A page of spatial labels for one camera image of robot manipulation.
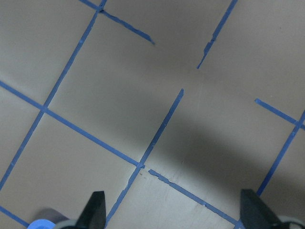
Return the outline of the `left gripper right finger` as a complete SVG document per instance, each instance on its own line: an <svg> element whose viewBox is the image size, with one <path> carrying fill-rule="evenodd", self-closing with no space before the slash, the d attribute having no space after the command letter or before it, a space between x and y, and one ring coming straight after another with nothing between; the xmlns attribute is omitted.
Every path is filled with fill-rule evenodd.
<svg viewBox="0 0 305 229"><path fill-rule="evenodd" d="M252 189L240 193L240 220L245 229L303 229L295 219L281 220Z"/></svg>

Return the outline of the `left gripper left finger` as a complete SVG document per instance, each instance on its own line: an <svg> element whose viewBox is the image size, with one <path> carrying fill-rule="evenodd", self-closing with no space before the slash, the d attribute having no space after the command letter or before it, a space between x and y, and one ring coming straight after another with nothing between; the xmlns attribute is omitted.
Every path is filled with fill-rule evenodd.
<svg viewBox="0 0 305 229"><path fill-rule="evenodd" d="M103 229L106 225L104 191L94 191L77 219L64 220L56 224L57 229Z"/></svg>

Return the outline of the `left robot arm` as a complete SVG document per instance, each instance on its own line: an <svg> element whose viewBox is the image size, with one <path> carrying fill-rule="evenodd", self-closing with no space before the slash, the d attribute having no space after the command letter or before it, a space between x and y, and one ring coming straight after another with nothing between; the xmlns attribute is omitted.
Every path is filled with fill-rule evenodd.
<svg viewBox="0 0 305 229"><path fill-rule="evenodd" d="M240 220L245 229L303 229L304 224L283 221L251 189L240 192ZM106 226L104 191L95 191L90 196L77 219L60 215L55 218L37 219L29 229L103 229Z"/></svg>

